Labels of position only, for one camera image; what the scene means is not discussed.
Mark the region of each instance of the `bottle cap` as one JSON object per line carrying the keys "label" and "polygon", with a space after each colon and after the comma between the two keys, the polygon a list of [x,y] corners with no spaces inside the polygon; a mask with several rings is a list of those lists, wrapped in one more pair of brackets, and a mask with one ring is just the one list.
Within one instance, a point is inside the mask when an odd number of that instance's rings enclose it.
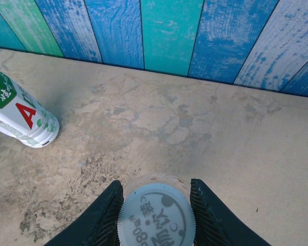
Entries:
{"label": "bottle cap", "polygon": [[164,183],[135,190],[119,213],[121,246],[191,246],[195,217],[187,198]]}

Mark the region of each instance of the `plastic bottle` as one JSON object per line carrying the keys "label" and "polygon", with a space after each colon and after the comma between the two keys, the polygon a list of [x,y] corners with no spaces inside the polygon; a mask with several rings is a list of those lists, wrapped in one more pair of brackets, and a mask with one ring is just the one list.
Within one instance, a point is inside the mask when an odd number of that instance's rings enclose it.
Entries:
{"label": "plastic bottle", "polygon": [[124,186],[118,220],[121,246],[193,245],[196,223],[185,183],[174,176],[148,174]]}
{"label": "plastic bottle", "polygon": [[58,135],[57,118],[27,91],[0,72],[0,132],[41,148]]}

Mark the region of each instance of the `blue wooden wall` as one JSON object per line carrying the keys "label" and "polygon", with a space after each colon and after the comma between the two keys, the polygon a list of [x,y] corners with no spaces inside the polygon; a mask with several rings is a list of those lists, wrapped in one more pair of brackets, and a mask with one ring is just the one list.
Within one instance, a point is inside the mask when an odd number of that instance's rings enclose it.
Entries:
{"label": "blue wooden wall", "polygon": [[308,97],[308,0],[0,0],[0,47]]}

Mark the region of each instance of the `cracked concrete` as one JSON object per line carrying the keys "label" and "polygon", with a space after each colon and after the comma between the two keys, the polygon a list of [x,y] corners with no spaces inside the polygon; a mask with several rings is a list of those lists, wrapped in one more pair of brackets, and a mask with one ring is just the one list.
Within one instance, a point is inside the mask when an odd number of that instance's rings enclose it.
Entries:
{"label": "cracked concrete", "polygon": [[0,133],[0,245],[43,245],[114,179],[203,179],[272,245],[308,245],[308,98],[0,49],[61,123],[31,149]]}

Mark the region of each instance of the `blue plank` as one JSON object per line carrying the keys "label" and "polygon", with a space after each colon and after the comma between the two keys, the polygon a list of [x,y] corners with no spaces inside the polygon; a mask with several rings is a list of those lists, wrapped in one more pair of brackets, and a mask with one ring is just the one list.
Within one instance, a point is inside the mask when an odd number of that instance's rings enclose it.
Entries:
{"label": "blue plank", "polygon": [[233,83],[278,0],[206,0],[189,76]]}
{"label": "blue plank", "polygon": [[85,0],[103,62],[143,69],[139,0]]}
{"label": "blue plank", "polygon": [[0,14],[0,47],[23,50],[24,46]]}
{"label": "blue plank", "polygon": [[279,91],[308,62],[308,0],[280,0],[236,84]]}
{"label": "blue plank", "polygon": [[308,63],[284,86],[281,92],[308,96]]}
{"label": "blue plank", "polygon": [[102,62],[83,1],[35,0],[35,2],[65,57]]}

